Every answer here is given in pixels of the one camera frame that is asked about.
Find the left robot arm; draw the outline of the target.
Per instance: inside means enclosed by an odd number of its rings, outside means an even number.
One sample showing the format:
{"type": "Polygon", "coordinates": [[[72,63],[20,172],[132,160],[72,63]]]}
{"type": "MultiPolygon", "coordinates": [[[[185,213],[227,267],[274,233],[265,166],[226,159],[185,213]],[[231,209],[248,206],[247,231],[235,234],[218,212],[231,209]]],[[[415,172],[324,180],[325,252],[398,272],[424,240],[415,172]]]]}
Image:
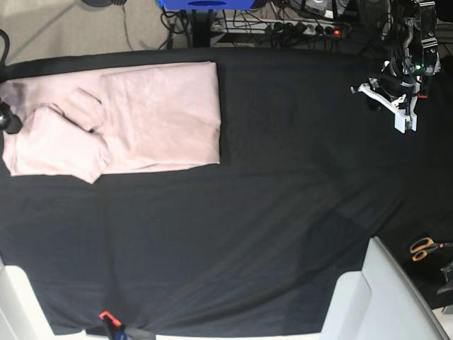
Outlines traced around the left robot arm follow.
{"type": "Polygon", "coordinates": [[[371,107],[393,113],[394,128],[401,133],[417,130],[416,104],[428,97],[430,82],[441,69],[436,23],[434,1],[390,1],[383,37],[389,59],[379,73],[350,88],[364,94],[371,107]]]}

